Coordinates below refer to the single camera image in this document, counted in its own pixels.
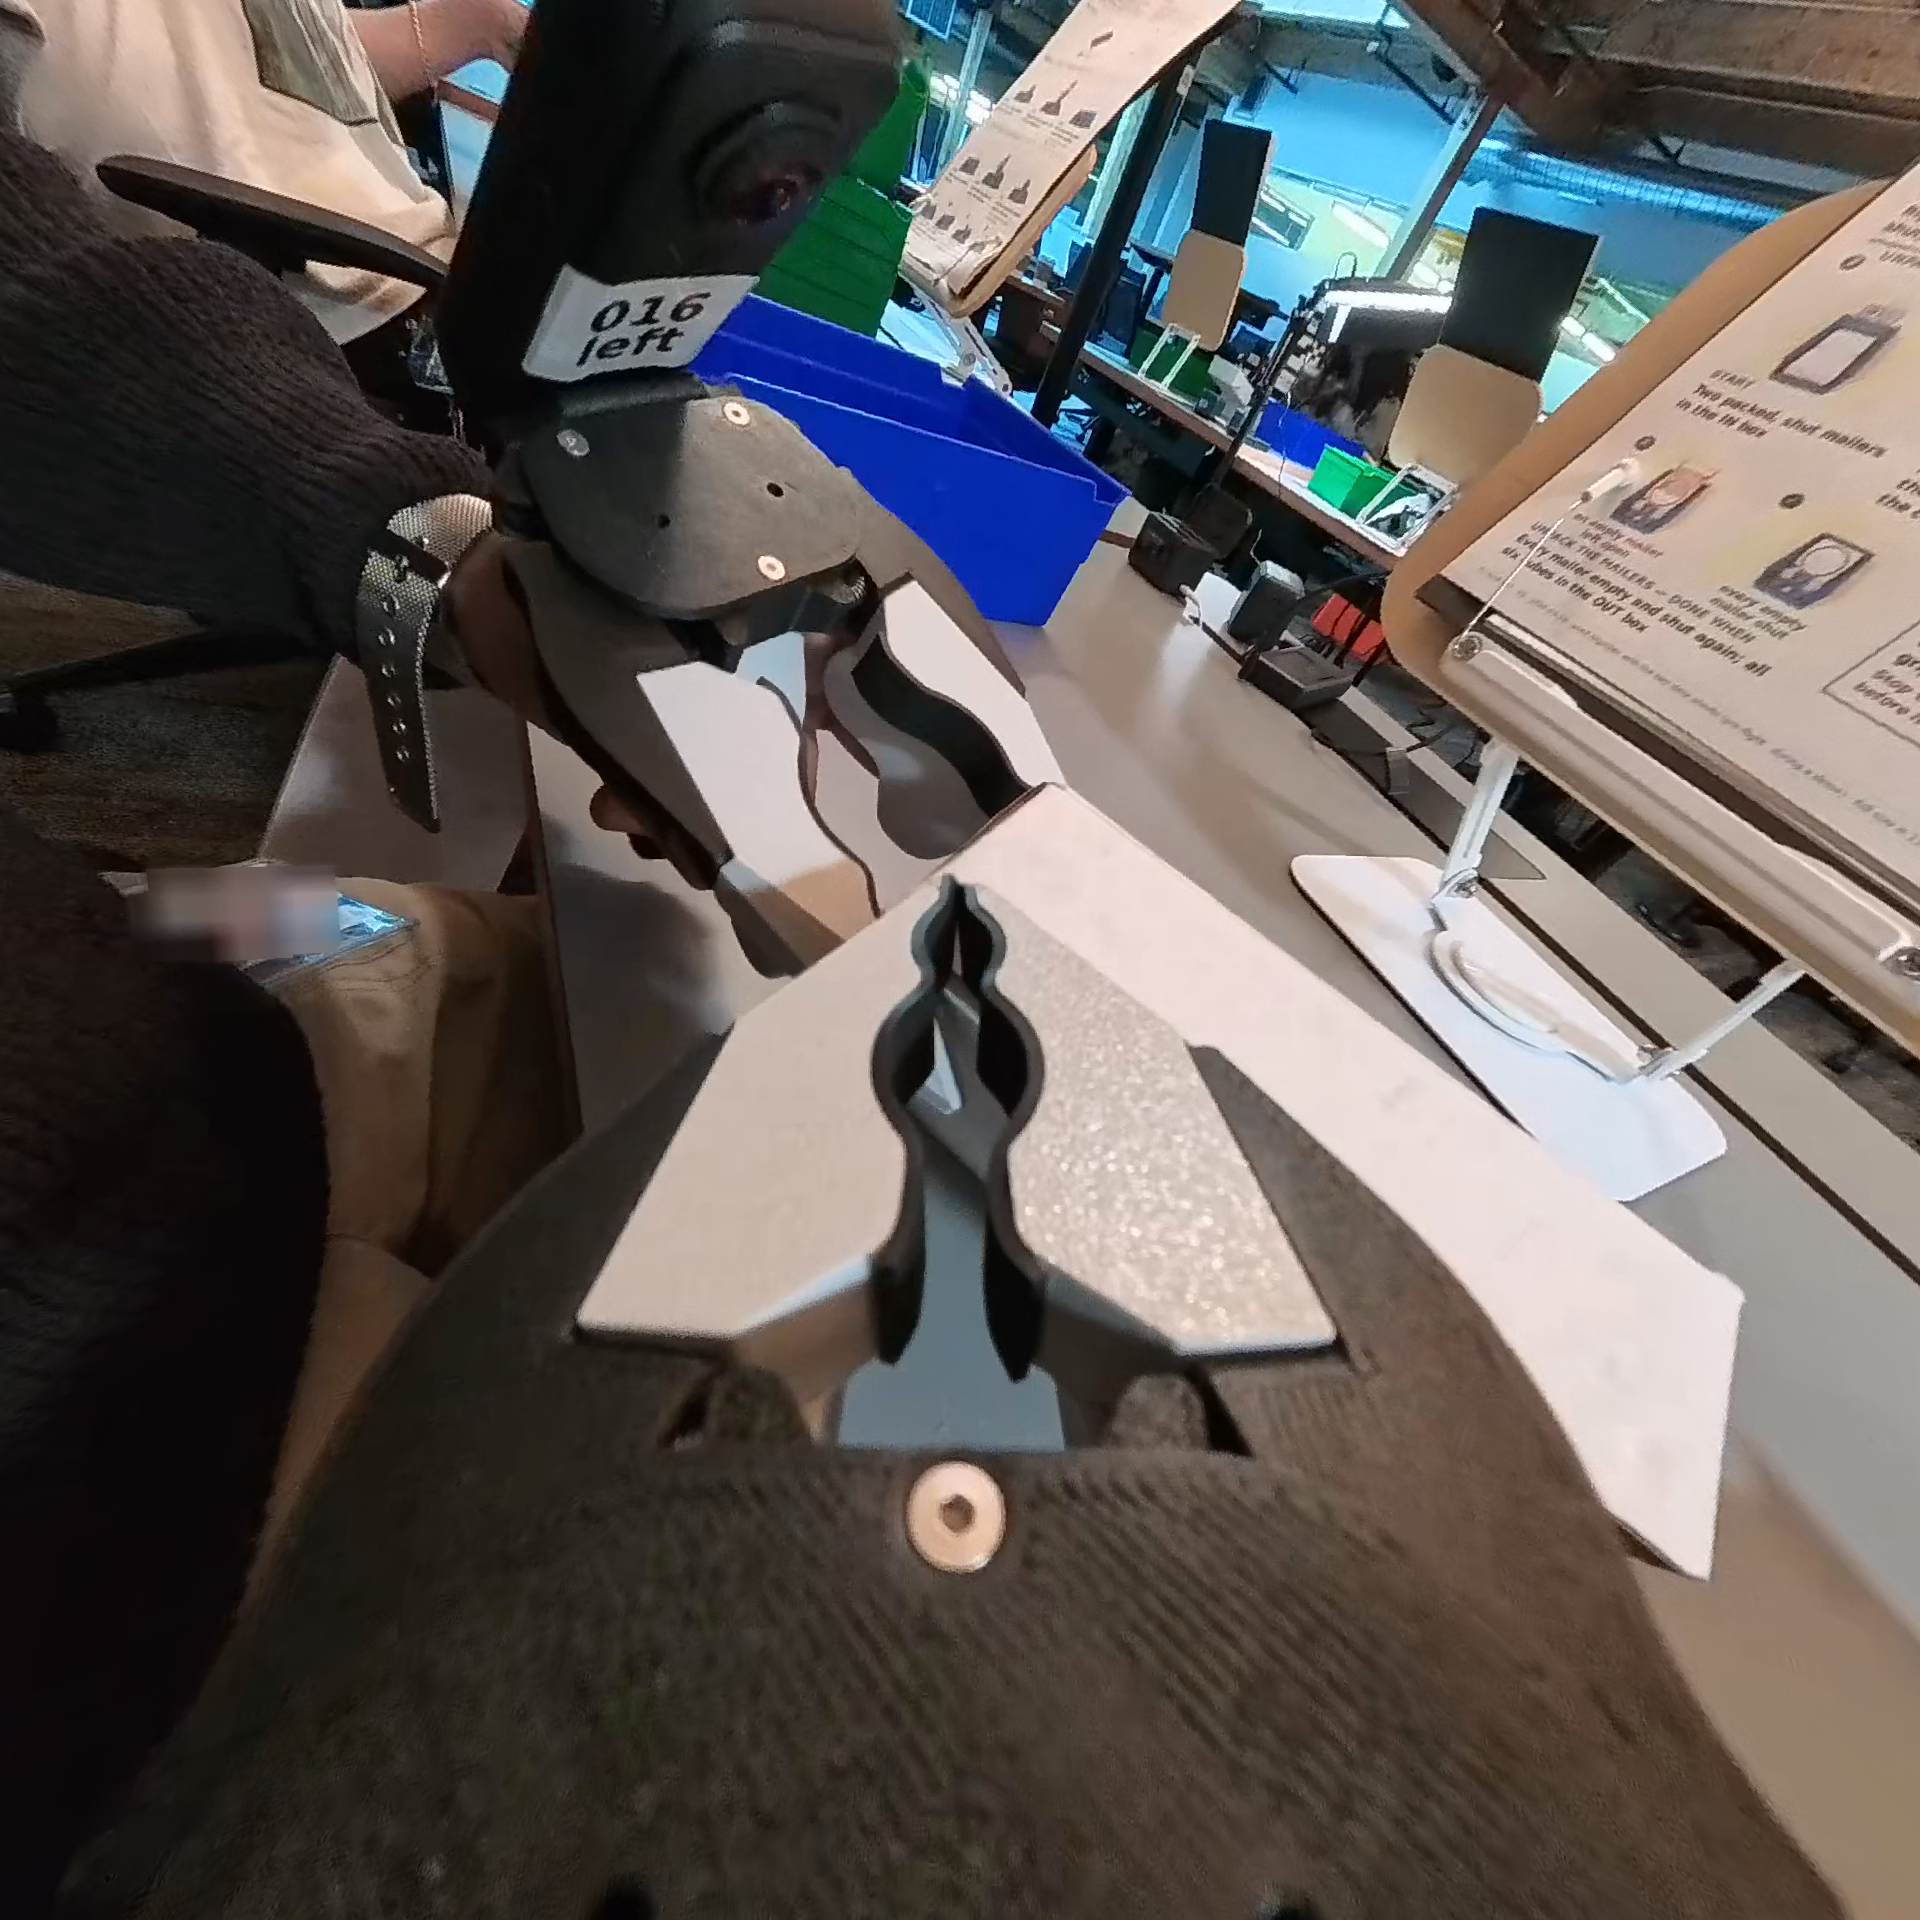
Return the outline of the person's tan trousers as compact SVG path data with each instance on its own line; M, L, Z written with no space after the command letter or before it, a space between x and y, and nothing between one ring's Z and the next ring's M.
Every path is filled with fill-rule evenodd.
M461 1250L571 1136L531 897L347 879L373 932L271 992L317 1073L326 1249L267 1532Z

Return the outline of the wooden stand with black panel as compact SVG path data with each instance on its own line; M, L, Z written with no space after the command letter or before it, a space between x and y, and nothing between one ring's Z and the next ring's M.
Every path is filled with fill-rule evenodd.
M1189 353L1212 353L1227 336L1270 153L1270 129L1227 116L1202 129L1189 230L1160 302L1164 330Z
M1411 376L1390 470L1469 490L1525 442L1598 235L1500 209L1471 215L1438 340Z

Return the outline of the green panel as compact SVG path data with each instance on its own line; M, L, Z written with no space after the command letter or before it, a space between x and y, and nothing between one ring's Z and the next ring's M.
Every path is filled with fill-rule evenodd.
M758 278L758 299L863 339L880 334L911 224L899 187L908 182L926 108L928 74L908 63L886 114Z

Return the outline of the blue plastic bin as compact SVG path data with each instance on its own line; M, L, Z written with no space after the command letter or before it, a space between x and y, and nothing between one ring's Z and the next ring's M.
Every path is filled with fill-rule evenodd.
M757 296L692 370L798 425L992 623L1050 624L1125 497L988 384L954 383L924 358Z

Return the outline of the background document stand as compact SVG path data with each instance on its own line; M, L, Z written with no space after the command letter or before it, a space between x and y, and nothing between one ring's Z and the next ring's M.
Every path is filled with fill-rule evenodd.
M1018 272L1092 169L1100 138L1234 3L1084 3L915 207L902 278L954 320Z

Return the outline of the person's dark clothing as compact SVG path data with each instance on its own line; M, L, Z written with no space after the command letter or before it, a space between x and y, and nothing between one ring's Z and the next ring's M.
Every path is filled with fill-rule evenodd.
M2 1912L202 1692L250 1584L328 1169L294 1017L2 831Z

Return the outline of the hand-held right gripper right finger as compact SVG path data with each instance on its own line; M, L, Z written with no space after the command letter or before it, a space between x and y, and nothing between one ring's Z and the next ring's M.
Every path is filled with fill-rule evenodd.
M1022 912L964 915L1004 1113L982 1282L1013 1376L1327 1354L1338 1326L1186 1038Z

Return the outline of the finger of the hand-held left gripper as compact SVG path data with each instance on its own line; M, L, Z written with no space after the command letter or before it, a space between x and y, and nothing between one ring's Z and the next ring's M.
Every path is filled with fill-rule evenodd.
M819 694L819 816L876 899L902 899L1064 782L994 636L915 579L822 662Z
M717 668L638 674L663 737L653 792L714 858L710 891L765 976L798 976L877 920L871 874L822 826L776 689Z

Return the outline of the person's left hand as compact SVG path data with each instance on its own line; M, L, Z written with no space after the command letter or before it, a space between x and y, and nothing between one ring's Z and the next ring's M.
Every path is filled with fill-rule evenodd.
M516 543L479 535L455 564L438 601L438 634L468 683L479 687L525 726L568 748L598 778L589 816L606 833L623 835L639 858L667 862L692 890L709 895L717 862L690 827L615 760L589 740L557 699L536 654L536 639L509 554Z

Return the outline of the black office chair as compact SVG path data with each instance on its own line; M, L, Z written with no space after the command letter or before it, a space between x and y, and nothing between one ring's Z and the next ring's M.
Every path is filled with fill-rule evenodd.
M438 290L447 275L435 255L387 230L170 161L112 155L98 161L93 175L119 202L239 252L270 272L370 272L424 292Z

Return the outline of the long background workbench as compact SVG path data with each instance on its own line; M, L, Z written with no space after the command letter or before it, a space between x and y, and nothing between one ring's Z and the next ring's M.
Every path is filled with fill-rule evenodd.
M1079 351L1062 417L1088 431L1084 454L1100 470L1111 464L1118 442L1136 443L1150 460L1159 460L1183 482L1230 457L1231 479L1239 488L1251 490L1275 512L1308 523L1317 535L1352 554L1365 567L1390 571L1416 545L1416 540L1382 538L1375 526L1333 507L1311 492L1309 472L1283 460L1272 449L1256 446L1251 439L1231 449L1227 428L1197 415L1178 393L1157 390L1109 347L1084 345Z

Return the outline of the white cardboard mailer box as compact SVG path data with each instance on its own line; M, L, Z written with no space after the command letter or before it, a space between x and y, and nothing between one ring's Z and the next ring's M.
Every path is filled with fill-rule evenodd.
M980 1569L1013 1512L988 1494L1013 1465L1090 1449L1128 1386L1167 1382L1227 1399L1254 1386L1355 1386L1384 1368L1388 1337L1438 1360L1440 1410L1412 1417L1412 1459L1462 1443L1467 1410L1492 1406L1443 1337L1414 1328L1414 1280L1438 1272L1440 1305L1466 1308L1543 1393L1549 1436L1574 1451L1624 1537L1686 1578L1711 1574L1739 1290L1654 1240L1616 1203L1549 1166L1374 1019L1269 946L1095 808L1052 784L915 886L944 887L936 1076L916 1097L928 1136L926 1280L899 1360L856 1369L764 1369L807 1409L853 1382L895 1378L854 1426L854 1449L939 1459L930 1494L906 1502L935 1569ZM1267 1198L1334 1320L1330 1352L1194 1364L1131 1382L1013 1376L984 1295L984 1198L1000 1106L975 1067L975 996L964 982L964 915L1022 912L1167 1019L1195 1052ZM1451 1142L1438 1120L1467 1120Z

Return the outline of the black power adapter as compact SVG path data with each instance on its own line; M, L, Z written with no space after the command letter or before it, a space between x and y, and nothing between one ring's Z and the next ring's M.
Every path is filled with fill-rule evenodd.
M1352 690L1382 651L1355 662L1352 654L1325 654L1304 641L1270 641L1246 651L1236 679L1301 719L1322 746L1343 760L1381 758L1384 737L1358 713Z
M1154 593L1183 601L1212 575L1216 552L1183 519L1150 512L1134 534L1126 564Z

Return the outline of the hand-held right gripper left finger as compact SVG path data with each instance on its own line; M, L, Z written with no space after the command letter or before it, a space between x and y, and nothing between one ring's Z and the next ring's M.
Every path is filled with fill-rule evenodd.
M755 1369L902 1356L948 908L922 886L736 1023L583 1296L581 1337Z

